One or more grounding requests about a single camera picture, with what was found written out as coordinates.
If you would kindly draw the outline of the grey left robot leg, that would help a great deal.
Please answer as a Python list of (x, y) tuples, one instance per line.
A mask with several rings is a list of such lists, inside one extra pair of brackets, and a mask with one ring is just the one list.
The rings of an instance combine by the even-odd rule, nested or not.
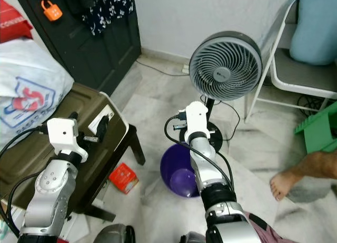
[(101, 229), (92, 243), (136, 243), (135, 229), (125, 224), (113, 224)]

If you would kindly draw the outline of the black wardrobe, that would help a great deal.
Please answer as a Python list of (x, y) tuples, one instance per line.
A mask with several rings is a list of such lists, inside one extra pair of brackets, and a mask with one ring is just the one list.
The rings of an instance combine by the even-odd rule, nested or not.
[(93, 36), (82, 22), (93, 0), (49, 0), (63, 16), (54, 22), (43, 14), (41, 0), (18, 0), (49, 53), (75, 81), (112, 93), (141, 53), (138, 16), (116, 19), (103, 34)]

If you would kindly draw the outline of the grey robot leg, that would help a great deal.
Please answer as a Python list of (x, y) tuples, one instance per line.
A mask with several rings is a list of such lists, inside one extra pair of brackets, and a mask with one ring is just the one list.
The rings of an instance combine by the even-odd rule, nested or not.
[(136, 243), (135, 229), (125, 224), (113, 224), (101, 229), (92, 243)]
[(194, 231), (181, 236), (179, 243), (206, 243), (205, 236)]

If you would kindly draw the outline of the dark olive low table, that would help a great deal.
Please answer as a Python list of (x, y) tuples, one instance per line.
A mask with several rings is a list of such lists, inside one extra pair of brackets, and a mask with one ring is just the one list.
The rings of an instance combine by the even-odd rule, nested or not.
[[(109, 122), (103, 142), (92, 144), (86, 149), (87, 161), (78, 166), (76, 186), (67, 211), (113, 221), (114, 214), (94, 206), (93, 202), (128, 148), (132, 149), (139, 165), (145, 164), (136, 127), (125, 120), (107, 94), (78, 83), (73, 85), (61, 101), (53, 117), (68, 117), (70, 113), (77, 112), (79, 131), (94, 136), (87, 126), (106, 105), (111, 106), (115, 115)], [(1, 161), (2, 198), (5, 199), (15, 183), (22, 178), (43, 171), (49, 159), (55, 155), (48, 136), (41, 133), (27, 135), (8, 149)]]

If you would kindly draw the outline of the small red carton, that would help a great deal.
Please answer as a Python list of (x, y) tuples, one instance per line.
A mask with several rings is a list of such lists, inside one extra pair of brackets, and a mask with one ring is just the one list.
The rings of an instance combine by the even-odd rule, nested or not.
[(123, 194), (128, 194), (139, 183), (139, 179), (125, 162), (120, 163), (108, 176), (109, 181)]

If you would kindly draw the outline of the grey right robot leg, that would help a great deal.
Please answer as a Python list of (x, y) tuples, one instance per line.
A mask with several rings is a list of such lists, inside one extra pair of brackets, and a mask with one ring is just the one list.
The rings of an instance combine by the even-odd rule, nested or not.
[(194, 231), (181, 236), (179, 243), (206, 243), (205, 236)]

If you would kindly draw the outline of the orange padlock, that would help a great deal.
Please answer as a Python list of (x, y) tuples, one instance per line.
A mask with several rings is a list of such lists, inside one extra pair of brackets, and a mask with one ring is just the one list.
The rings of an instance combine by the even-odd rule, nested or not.
[(63, 16), (63, 12), (58, 5), (49, 0), (41, 0), (41, 7), (43, 9), (44, 16), (50, 22), (57, 21)]

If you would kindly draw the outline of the light blue cushion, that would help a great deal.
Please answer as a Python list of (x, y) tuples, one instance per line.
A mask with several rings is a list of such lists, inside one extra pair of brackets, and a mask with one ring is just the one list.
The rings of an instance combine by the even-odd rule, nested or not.
[(315, 66), (337, 60), (337, 0), (299, 0), (290, 55)]

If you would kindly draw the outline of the white power adapter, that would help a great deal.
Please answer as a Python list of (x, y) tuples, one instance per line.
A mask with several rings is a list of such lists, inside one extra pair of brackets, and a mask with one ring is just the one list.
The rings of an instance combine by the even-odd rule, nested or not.
[(91, 132), (94, 135), (98, 135), (98, 122), (99, 120), (101, 120), (102, 116), (108, 116), (108, 125), (110, 123), (110, 120), (113, 118), (113, 116), (115, 115), (113, 109), (111, 108), (111, 106), (106, 105), (103, 107), (103, 109), (101, 111), (99, 111), (98, 115), (96, 115), (94, 117), (94, 119), (92, 120), (91, 123), (89, 123), (89, 125), (87, 126), (89, 128), (89, 130), (91, 130)]

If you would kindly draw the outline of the red printed bag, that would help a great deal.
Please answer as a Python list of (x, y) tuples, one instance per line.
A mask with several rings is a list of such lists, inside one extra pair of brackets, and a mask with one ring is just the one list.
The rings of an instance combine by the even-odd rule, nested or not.
[(0, 43), (13, 39), (32, 39), (32, 26), (12, 5), (0, 0)]

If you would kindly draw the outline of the person's bare leg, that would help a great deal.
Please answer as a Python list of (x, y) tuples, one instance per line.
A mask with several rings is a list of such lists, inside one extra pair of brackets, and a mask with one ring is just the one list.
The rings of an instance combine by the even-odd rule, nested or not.
[(310, 153), (297, 165), (274, 175), (270, 180), (272, 195), (277, 201), (281, 201), (304, 177), (337, 179), (337, 150), (330, 153)]

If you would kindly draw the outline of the grey round standing fan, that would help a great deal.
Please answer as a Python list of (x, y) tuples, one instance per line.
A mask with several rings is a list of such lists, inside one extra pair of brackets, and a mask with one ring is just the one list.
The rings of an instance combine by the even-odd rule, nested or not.
[(232, 101), (252, 92), (262, 77), (262, 54), (248, 35), (217, 32), (202, 41), (189, 62), (189, 75), (205, 106)]

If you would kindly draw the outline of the white plastic bag blue logo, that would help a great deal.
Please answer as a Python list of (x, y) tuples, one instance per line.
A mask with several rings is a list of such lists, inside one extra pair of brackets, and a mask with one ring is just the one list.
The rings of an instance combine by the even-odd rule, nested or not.
[(0, 146), (46, 122), (74, 79), (33, 39), (0, 44)]

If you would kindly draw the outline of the dark floral garment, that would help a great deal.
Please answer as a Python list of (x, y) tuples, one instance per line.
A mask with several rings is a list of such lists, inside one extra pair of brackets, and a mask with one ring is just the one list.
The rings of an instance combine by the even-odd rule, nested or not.
[(134, 10), (134, 0), (93, 0), (93, 5), (84, 10), (82, 22), (93, 36), (98, 36), (116, 19), (128, 17)]

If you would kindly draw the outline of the white metal chair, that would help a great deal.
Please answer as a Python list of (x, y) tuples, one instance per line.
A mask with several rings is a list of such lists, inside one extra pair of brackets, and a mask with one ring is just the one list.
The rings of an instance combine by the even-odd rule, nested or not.
[(263, 84), (268, 81), (285, 92), (322, 98), (323, 110), (330, 100), (337, 100), (337, 63), (312, 66), (295, 61), (290, 56), (290, 45), (299, 21), (300, 0), (288, 0), (277, 13), (274, 23), (263, 39), (261, 50), (263, 72), (256, 89), (246, 96), (245, 117), (250, 119), (255, 104), (265, 102), (299, 110), (306, 107), (274, 99), (263, 98)]

